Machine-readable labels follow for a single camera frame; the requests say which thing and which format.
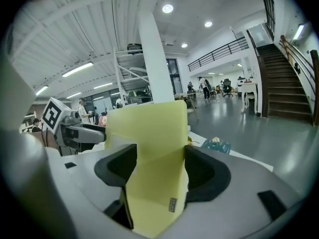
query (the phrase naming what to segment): gray floor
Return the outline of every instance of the gray floor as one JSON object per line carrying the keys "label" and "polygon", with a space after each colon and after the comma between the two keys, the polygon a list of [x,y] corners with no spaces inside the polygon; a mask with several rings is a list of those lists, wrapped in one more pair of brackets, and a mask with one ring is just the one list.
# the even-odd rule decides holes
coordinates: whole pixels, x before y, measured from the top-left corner
{"label": "gray floor", "polygon": [[241,97],[204,101],[197,96],[196,112],[188,114],[191,131],[205,138],[217,136],[231,149],[274,167],[274,173],[302,196],[307,195],[319,169],[318,128],[294,120],[259,118],[254,103],[241,113]]}

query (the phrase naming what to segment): ceiling beam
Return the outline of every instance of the ceiling beam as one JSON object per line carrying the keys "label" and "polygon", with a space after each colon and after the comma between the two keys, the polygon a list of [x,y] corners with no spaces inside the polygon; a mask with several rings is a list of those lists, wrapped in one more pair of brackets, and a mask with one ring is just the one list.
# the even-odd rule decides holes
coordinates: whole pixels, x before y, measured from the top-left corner
{"label": "ceiling beam", "polygon": [[106,0],[75,0],[57,11],[53,12],[48,18],[43,21],[39,21],[36,27],[27,35],[27,37],[20,43],[19,47],[14,51],[11,60],[14,61],[15,58],[24,50],[24,48],[32,41],[40,32],[45,30],[46,27],[53,24],[58,19],[62,18],[64,15],[75,11],[81,7],[88,6],[93,3],[102,2]]}

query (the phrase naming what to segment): wall light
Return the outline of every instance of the wall light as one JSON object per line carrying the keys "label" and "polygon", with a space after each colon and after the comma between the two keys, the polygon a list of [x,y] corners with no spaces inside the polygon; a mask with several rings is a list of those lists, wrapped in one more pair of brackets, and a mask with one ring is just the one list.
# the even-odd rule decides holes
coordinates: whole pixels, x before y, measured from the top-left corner
{"label": "wall light", "polygon": [[81,93],[82,93],[82,92],[79,92],[79,93],[73,94],[73,95],[71,95],[71,96],[67,97],[66,99],[72,98],[72,97],[77,96],[77,95],[79,95],[79,94],[81,94]]}
{"label": "wall light", "polygon": [[166,4],[163,6],[162,10],[164,13],[170,13],[173,11],[173,6],[171,4]]}
{"label": "wall light", "polygon": [[74,73],[76,73],[76,72],[78,72],[78,71],[80,71],[80,70],[82,70],[82,69],[84,69],[84,68],[90,67],[90,66],[93,66],[93,63],[92,63],[92,62],[89,62],[89,63],[87,63],[87,64],[84,64],[84,65],[82,65],[82,66],[79,66],[79,67],[77,67],[77,68],[71,70],[70,72],[67,72],[67,73],[65,73],[65,74],[62,74],[62,77],[68,77],[68,76],[70,76],[71,74],[74,74]]}
{"label": "wall light", "polygon": [[206,27],[211,27],[211,26],[212,26],[212,24],[213,24],[213,22],[208,21],[208,22],[206,22],[206,23],[205,23],[205,26],[206,26]]}
{"label": "wall light", "polygon": [[301,35],[303,29],[304,29],[305,25],[304,24],[300,24],[298,29],[297,29],[297,32],[293,38],[293,40],[297,40],[299,38],[299,36]]}
{"label": "wall light", "polygon": [[37,96],[40,95],[40,94],[41,94],[43,91],[45,91],[48,87],[49,87],[48,85],[45,85],[42,89],[40,89],[40,90],[36,93],[36,95],[37,95]]}
{"label": "wall light", "polygon": [[99,85],[99,86],[97,86],[97,87],[94,87],[94,89],[98,89],[98,88],[105,87],[105,86],[112,85],[112,84],[113,84],[113,83],[110,82],[110,83],[107,83],[107,84]]}
{"label": "wall light", "polygon": [[95,99],[93,99],[93,101],[99,100],[99,99],[101,99],[101,98],[104,98],[104,97],[95,98]]}

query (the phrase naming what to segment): table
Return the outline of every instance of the table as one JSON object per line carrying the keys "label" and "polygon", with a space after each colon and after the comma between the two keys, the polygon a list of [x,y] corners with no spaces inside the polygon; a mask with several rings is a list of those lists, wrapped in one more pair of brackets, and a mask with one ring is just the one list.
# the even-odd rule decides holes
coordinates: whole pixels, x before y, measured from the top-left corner
{"label": "table", "polygon": [[255,96],[255,107],[254,107],[254,110],[255,110],[255,114],[257,113],[257,102],[258,102],[258,97],[257,97],[257,88],[256,88],[256,83],[243,83],[242,85],[242,96],[241,96],[241,100],[242,100],[242,109],[241,109],[241,112],[243,113],[245,108],[246,108],[246,105],[245,105],[245,93],[251,93],[253,92],[254,93],[254,96]]}

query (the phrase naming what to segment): chair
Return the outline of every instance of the chair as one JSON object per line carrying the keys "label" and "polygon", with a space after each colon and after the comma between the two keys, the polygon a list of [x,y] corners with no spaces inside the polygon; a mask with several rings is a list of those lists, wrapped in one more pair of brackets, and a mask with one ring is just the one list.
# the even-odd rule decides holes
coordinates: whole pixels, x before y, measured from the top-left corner
{"label": "chair", "polygon": [[225,79],[224,80],[224,96],[233,96],[233,94],[231,93],[231,81],[229,79]]}

